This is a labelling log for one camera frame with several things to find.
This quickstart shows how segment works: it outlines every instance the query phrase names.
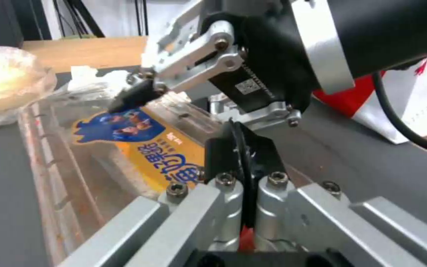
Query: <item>transparent plastic tray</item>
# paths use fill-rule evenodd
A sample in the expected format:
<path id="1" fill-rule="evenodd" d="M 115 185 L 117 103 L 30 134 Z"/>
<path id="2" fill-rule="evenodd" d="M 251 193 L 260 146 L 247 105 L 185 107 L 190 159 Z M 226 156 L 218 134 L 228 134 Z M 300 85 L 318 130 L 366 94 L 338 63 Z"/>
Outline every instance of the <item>transparent plastic tray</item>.
<path id="1" fill-rule="evenodd" d="M 27 106 L 19 116 L 53 266 L 137 196 L 158 195 L 115 144 L 73 144 L 74 122 L 105 111 L 110 103 L 105 86 L 55 93 Z M 221 127 L 212 115 L 174 93 L 145 108 L 202 146 Z M 288 173 L 297 186 L 309 183 L 289 166 Z"/>

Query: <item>red and white paper bag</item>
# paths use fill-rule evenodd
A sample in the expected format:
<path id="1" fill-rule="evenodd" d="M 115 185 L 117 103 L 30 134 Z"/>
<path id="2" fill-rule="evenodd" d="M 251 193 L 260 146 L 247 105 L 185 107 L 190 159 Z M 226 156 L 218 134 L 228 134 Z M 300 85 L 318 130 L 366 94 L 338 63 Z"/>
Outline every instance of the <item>red and white paper bag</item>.
<path id="1" fill-rule="evenodd" d="M 382 73 L 385 91 L 397 115 L 421 136 L 427 135 L 427 59 L 407 70 Z M 407 142 L 389 122 L 378 103 L 370 76 L 355 81 L 355 87 L 333 95 L 314 92 L 316 98 L 353 120 L 375 130 L 395 144 Z"/>

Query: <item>yellow label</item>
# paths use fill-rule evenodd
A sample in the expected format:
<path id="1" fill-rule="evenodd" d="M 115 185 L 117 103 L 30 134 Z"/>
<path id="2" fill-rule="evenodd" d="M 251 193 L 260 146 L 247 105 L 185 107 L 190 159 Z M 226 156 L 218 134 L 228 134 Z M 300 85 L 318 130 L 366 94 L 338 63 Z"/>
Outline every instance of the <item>yellow label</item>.
<path id="1" fill-rule="evenodd" d="M 75 144 L 115 143 L 158 192 L 171 181 L 195 186 L 197 168 L 204 163 L 202 146 L 144 108 L 98 113 L 76 122 L 73 134 Z"/>

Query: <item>qr code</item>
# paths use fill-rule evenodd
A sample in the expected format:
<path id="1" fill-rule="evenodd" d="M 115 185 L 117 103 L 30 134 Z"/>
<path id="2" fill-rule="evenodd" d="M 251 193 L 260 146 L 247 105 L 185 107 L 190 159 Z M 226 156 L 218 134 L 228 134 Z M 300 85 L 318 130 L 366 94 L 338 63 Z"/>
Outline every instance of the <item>qr code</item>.
<path id="1" fill-rule="evenodd" d="M 248 93 L 261 89 L 258 83 L 253 81 L 253 79 L 248 79 L 244 82 L 241 82 L 235 85 L 235 87 L 238 89 L 238 91 L 240 91 L 244 95 L 247 95 Z"/>

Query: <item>wooden table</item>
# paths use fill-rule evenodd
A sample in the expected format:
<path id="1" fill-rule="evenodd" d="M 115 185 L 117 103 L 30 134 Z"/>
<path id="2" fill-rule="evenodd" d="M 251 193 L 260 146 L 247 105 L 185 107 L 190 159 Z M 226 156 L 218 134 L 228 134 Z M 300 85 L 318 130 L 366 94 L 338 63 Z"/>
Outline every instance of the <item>wooden table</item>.
<path id="1" fill-rule="evenodd" d="M 71 66 L 109 68 L 139 65 L 146 37 L 27 41 L 22 49 L 38 56 L 55 72 L 69 72 Z"/>

